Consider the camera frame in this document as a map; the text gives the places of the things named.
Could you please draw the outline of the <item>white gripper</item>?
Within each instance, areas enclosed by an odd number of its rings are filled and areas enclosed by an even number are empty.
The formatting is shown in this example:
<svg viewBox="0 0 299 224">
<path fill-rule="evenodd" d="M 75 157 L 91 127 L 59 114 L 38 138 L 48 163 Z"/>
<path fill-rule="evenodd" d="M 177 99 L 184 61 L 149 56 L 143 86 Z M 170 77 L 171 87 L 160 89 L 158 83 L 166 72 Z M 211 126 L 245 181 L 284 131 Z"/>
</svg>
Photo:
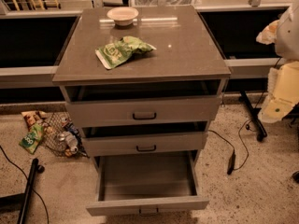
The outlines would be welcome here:
<svg viewBox="0 0 299 224">
<path fill-rule="evenodd" d="M 261 122 L 281 121 L 299 103 L 299 62 L 283 64 L 279 69 L 271 68 L 268 74 L 268 92 L 258 118 Z"/>
</svg>

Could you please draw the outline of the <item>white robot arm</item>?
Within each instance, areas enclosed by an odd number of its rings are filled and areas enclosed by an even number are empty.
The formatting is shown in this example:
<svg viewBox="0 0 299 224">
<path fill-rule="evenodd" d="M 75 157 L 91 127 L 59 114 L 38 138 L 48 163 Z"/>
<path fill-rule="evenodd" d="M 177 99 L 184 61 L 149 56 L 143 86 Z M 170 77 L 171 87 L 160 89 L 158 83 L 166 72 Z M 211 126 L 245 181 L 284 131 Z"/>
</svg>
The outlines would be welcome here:
<svg viewBox="0 0 299 224">
<path fill-rule="evenodd" d="M 258 118 L 274 123 L 299 104 L 299 2 L 292 3 L 279 20 L 269 23 L 256 37 L 265 45 L 274 44 L 276 54 L 286 62 L 268 73 L 268 94 Z"/>
</svg>

